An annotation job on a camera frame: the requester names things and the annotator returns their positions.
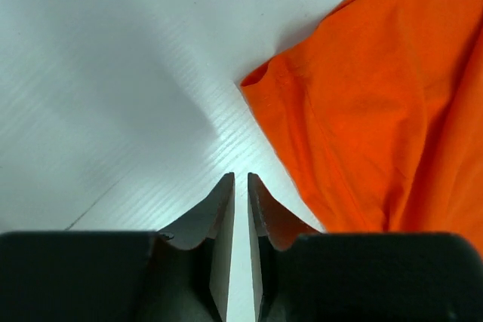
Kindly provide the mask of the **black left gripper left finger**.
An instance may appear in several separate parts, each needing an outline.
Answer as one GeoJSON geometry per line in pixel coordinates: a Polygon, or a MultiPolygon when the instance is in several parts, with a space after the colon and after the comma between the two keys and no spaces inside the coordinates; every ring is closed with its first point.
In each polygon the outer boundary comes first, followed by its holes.
{"type": "Polygon", "coordinates": [[[222,321],[235,176],[160,230],[1,236],[3,321],[222,321]]]}

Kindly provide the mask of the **orange t shirt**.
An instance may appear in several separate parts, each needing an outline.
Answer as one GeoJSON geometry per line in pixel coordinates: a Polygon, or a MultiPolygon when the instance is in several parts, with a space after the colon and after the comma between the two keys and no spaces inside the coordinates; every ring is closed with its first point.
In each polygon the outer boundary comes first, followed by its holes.
{"type": "Polygon", "coordinates": [[[327,231],[482,248],[482,0],[344,0],[241,90],[327,231]]]}

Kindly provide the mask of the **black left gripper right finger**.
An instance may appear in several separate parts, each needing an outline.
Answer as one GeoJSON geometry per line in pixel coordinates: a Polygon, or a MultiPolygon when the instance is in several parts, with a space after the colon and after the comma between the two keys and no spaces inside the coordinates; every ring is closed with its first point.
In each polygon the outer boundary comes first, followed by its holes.
{"type": "Polygon", "coordinates": [[[321,233],[248,174],[261,321],[480,321],[482,260],[445,232],[321,233]]]}

